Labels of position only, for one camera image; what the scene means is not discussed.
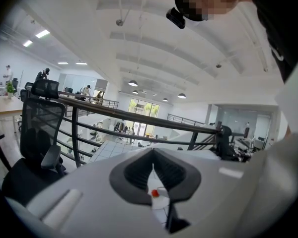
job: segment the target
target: chair headrest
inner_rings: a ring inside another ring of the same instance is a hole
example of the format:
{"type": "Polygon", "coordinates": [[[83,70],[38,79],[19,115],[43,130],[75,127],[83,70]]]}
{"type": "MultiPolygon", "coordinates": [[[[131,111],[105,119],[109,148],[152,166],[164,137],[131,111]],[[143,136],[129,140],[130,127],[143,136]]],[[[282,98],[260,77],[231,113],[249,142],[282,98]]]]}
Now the chair headrest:
{"type": "Polygon", "coordinates": [[[27,86],[32,86],[32,85],[33,85],[33,83],[31,83],[31,82],[27,82],[27,83],[25,84],[24,88],[26,89],[27,86]]]}
{"type": "Polygon", "coordinates": [[[31,93],[41,97],[58,99],[59,83],[48,79],[38,79],[32,85],[31,93]]]}

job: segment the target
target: glass door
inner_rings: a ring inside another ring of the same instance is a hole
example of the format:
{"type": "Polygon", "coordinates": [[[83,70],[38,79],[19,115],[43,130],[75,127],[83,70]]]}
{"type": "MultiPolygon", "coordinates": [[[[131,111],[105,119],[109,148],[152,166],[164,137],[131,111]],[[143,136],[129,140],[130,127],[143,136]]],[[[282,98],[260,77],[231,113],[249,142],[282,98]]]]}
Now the glass door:
{"type": "Polygon", "coordinates": [[[139,122],[135,122],[134,123],[134,131],[135,131],[135,135],[136,136],[138,136],[139,128],[140,128],[140,123],[139,122]]]}
{"type": "Polygon", "coordinates": [[[141,123],[138,131],[138,136],[144,137],[147,124],[141,123]]]}

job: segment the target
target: mesh backrest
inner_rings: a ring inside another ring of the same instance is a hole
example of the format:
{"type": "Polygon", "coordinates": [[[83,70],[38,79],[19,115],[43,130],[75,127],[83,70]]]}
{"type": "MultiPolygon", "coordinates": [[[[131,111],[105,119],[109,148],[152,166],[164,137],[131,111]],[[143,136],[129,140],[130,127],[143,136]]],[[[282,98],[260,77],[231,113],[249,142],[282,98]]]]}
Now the mesh backrest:
{"type": "Polygon", "coordinates": [[[46,98],[59,98],[59,83],[48,79],[36,80],[31,88],[31,93],[46,98]]]}
{"type": "Polygon", "coordinates": [[[64,105],[44,99],[27,98],[23,104],[20,152],[41,164],[51,145],[56,145],[64,116],[64,105]]]}
{"type": "Polygon", "coordinates": [[[25,89],[22,89],[22,90],[20,91],[20,100],[21,100],[22,102],[25,102],[25,100],[26,100],[26,90],[25,90],[25,89]]]}
{"type": "Polygon", "coordinates": [[[17,87],[18,87],[18,83],[19,83],[19,81],[13,80],[13,81],[12,81],[12,86],[13,86],[14,88],[17,88],[17,87]]]}

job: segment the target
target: person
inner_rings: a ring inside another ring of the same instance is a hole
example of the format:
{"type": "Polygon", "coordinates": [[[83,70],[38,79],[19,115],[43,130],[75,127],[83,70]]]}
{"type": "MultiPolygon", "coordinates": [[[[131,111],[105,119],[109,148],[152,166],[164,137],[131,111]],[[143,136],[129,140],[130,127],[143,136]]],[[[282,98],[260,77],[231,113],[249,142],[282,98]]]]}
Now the person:
{"type": "Polygon", "coordinates": [[[228,13],[239,1],[256,5],[272,55],[286,82],[298,62],[298,0],[175,0],[175,3],[188,18],[200,15],[210,19],[228,13]]]}
{"type": "Polygon", "coordinates": [[[99,91],[99,93],[96,95],[96,98],[98,99],[102,98],[101,94],[102,94],[102,91],[99,91]]]}
{"type": "Polygon", "coordinates": [[[37,74],[37,76],[35,78],[35,81],[38,80],[38,79],[48,79],[47,75],[49,75],[49,72],[50,72],[50,69],[49,68],[46,68],[43,71],[40,71],[37,74]]]}
{"type": "Polygon", "coordinates": [[[82,87],[80,89],[80,93],[83,94],[83,95],[90,95],[90,85],[87,85],[86,87],[82,87]]]}
{"type": "Polygon", "coordinates": [[[13,74],[12,74],[12,70],[10,65],[6,66],[6,72],[3,75],[3,80],[5,81],[5,83],[7,84],[8,82],[11,82],[13,78],[13,74]]]}

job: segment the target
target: white floor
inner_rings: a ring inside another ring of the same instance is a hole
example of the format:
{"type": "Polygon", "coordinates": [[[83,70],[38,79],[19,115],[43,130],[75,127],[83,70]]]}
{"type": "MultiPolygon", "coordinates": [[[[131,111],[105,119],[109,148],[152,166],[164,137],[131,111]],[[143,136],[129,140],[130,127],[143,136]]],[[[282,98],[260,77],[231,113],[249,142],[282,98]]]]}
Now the white floor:
{"type": "Polygon", "coordinates": [[[100,161],[136,149],[139,149],[139,147],[128,144],[121,144],[113,141],[105,141],[101,145],[101,147],[94,153],[93,157],[90,158],[89,162],[100,161]]]}

